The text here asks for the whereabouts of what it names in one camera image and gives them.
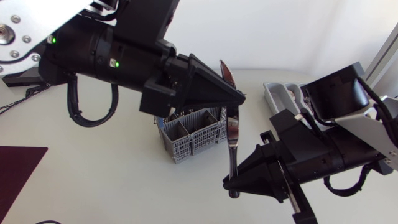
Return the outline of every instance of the metal bracket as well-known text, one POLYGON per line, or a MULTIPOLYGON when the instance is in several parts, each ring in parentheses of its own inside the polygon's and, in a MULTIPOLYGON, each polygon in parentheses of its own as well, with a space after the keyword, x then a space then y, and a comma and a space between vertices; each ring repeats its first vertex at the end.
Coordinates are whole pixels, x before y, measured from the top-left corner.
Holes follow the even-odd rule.
MULTIPOLYGON (((397 100, 393 98, 382 98, 382 100, 386 102, 392 115, 397 114, 398 111, 392 110, 398 108, 397 100)), ((371 117, 372 113, 376 113, 376 109, 365 108, 348 116, 336 118, 335 122, 382 153, 386 157, 384 162, 398 170, 398 149, 391 142, 383 123, 371 117)))

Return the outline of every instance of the silver metal plate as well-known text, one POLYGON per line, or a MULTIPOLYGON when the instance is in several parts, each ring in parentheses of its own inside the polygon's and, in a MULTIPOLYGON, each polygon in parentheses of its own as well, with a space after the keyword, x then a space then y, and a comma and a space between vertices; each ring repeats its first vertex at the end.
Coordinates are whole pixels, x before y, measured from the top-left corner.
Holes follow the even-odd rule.
POLYGON ((15 40, 9 45, 0 45, 0 66, 3 62, 10 62, 24 57, 37 44, 45 40, 48 35, 78 14, 93 0, 2 0, 0 1, 0 24, 11 27, 15 33, 15 40), (18 23, 12 22, 11 17, 18 16, 18 23), (31 37, 29 43, 22 38, 31 37), (11 57, 13 50, 19 56, 11 57))
POLYGON ((12 64, 0 64, 0 77, 3 75, 10 75, 10 74, 15 74, 19 72, 26 71, 32 67, 38 67, 39 66, 39 61, 35 61, 34 58, 37 58, 40 56, 37 53, 31 53, 27 58, 24 60, 21 60, 17 63, 12 63, 12 64))

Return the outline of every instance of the black plastic housing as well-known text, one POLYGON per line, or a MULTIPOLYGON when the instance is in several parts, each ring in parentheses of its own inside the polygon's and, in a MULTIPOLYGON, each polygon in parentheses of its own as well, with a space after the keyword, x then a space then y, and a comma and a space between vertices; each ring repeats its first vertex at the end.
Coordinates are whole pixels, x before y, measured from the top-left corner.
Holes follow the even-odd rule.
POLYGON ((328 120, 353 113, 369 104, 358 77, 364 74, 359 62, 301 87, 310 97, 320 119, 328 120))

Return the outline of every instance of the black cable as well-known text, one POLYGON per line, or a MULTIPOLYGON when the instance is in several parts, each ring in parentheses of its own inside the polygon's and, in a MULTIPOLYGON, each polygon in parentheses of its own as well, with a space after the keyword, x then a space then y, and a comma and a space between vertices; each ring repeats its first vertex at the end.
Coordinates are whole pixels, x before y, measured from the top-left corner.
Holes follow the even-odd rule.
POLYGON ((12 107, 22 103, 23 101, 29 99, 30 97, 32 97, 32 96, 34 96, 36 94, 39 94, 39 93, 43 92, 44 90, 47 90, 50 87, 51 87, 51 85, 45 85, 45 86, 38 86, 38 87, 33 87, 33 88, 28 89, 26 91, 26 97, 25 98, 22 98, 22 99, 20 99, 18 101, 10 103, 10 104, 8 104, 6 106, 0 107, 0 110, 4 109, 3 111, 0 112, 0 115, 4 114, 6 111, 11 109, 12 107))
POLYGON ((47 221, 38 222, 36 224, 61 224, 61 223, 53 220, 47 220, 47 221))
POLYGON ((358 182, 353 187, 350 187, 348 189, 334 189, 330 184, 330 176, 323 178, 323 183, 331 193, 340 197, 349 197, 362 190, 362 186, 365 183, 366 177, 368 176, 372 168, 373 164, 363 166, 358 182))
POLYGON ((362 78, 358 78, 359 83, 362 85, 366 93, 377 103, 374 105, 377 115, 381 118, 384 128, 391 140, 391 142, 398 147, 398 125, 392 118, 387 106, 380 100, 380 97, 372 91, 362 78))
POLYGON ((322 124, 322 125, 324 125, 324 126, 326 126, 326 127, 334 127, 334 126, 336 126, 335 123, 327 123, 327 122, 322 121, 322 120, 318 117, 317 113, 315 112, 315 109, 314 109, 314 107, 312 106, 312 104, 311 104, 311 109, 312 109, 312 111, 313 111, 313 117, 315 118, 315 121, 318 121, 318 123, 320 123, 320 124, 322 124))
POLYGON ((81 111, 79 110, 79 99, 77 93, 77 76, 75 74, 70 75, 68 77, 67 103, 68 103, 68 112, 71 119, 76 124, 79 124, 80 126, 87 128, 95 127, 107 122, 107 120, 109 120, 116 111, 116 107, 118 106, 118 101, 119 101, 118 86, 116 84, 111 84, 111 86, 112 86, 112 104, 108 114, 99 120, 90 121, 82 117, 81 111))

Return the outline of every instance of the metal utensil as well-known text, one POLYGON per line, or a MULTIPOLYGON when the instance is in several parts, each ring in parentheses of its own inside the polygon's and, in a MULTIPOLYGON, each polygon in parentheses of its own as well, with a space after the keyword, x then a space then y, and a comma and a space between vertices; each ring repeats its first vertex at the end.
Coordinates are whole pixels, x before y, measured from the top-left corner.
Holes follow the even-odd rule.
MULTIPOLYGON (((223 79, 232 87, 236 88, 234 77, 226 66, 220 60, 221 73, 223 79)), ((226 109, 226 135, 229 149, 229 179, 238 176, 238 167, 236 163, 236 155, 238 150, 238 136, 239 136, 239 108, 237 106, 229 106, 226 109)), ((238 198, 239 192, 230 190, 229 196, 231 198, 238 198)))

